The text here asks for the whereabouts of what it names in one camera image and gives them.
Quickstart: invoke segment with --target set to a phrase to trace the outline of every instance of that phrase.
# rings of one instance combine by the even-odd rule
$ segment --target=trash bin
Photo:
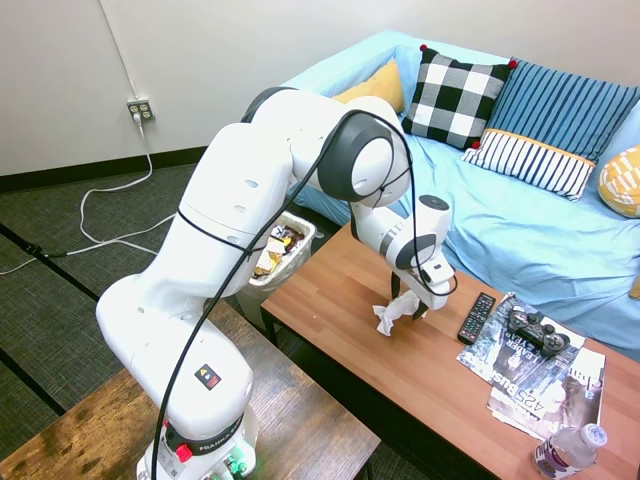
[[[294,272],[311,257],[311,242],[316,234],[316,226],[303,218],[284,212],[276,222],[286,225],[304,235],[295,249],[282,257],[273,272],[261,278],[252,278],[245,287],[236,294],[245,317],[254,325],[264,329],[260,305],[269,295],[276,291]]]

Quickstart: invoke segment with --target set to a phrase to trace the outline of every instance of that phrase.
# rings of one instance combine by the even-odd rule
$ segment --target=light blue couch
[[[285,85],[333,96],[367,80],[395,58],[405,112],[420,66],[418,46],[427,43],[463,62],[508,59],[383,32],[311,67]],[[452,206],[445,255],[458,270],[520,298],[570,328],[640,361],[640,300],[628,292],[640,273],[640,220],[626,219],[600,200],[599,168],[577,203],[517,179],[460,160],[461,151],[426,138],[407,136],[418,194],[430,193]],[[606,160],[640,144],[640,104],[602,156]],[[406,216],[407,193],[393,208]],[[338,224],[349,219],[344,202],[306,187],[296,203]]]

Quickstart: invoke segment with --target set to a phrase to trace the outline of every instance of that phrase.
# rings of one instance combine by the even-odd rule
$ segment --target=wooden table
[[[534,479],[538,443],[491,416],[491,387],[456,360],[456,334],[481,291],[502,294],[458,273],[447,305],[424,320],[405,317],[391,337],[376,331],[372,305],[390,299],[384,260],[338,232],[263,304],[285,325],[366,381],[501,479]],[[583,479],[636,479],[640,463],[640,364],[587,340],[607,356],[601,424],[609,443]]]
[[[250,479],[352,479],[379,439],[226,303],[210,319],[254,371],[260,430]],[[0,463],[14,479],[127,479],[153,438],[157,408],[122,371]]]

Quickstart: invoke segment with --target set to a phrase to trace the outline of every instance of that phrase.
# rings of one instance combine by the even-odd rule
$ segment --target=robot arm
[[[431,308],[444,305],[451,267],[441,253],[450,212],[429,196],[413,218],[384,207],[408,189],[409,157],[400,123],[374,97],[347,105],[291,89],[258,97],[250,123],[223,128],[196,167],[157,257],[101,297],[96,315],[105,340],[152,400],[160,405],[184,345],[254,237],[282,206],[291,176],[350,202],[352,231],[385,257]],[[270,229],[255,243],[222,296],[250,279]],[[418,260],[414,249],[418,245]],[[425,289],[418,268],[430,279]],[[158,478],[229,478],[229,459],[255,465],[255,416],[248,406],[253,373],[233,344],[205,322],[182,363],[167,404],[158,446]],[[152,446],[138,468],[151,471]]]

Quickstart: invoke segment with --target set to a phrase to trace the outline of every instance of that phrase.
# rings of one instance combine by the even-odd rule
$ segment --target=magazine cover
[[[487,319],[476,342],[462,351],[458,361],[541,418],[545,405],[540,399],[549,387],[564,380],[585,338],[545,316],[542,324],[553,325],[558,333],[569,337],[571,344],[555,356],[544,357],[533,343],[507,331],[514,306],[526,313],[538,313],[514,294],[507,295]]]
[[[564,427],[599,424],[604,365],[604,355],[586,348],[580,350],[565,379],[547,389],[540,399],[545,405],[542,418],[537,418],[496,388],[491,391],[488,407],[494,417],[541,440]]]

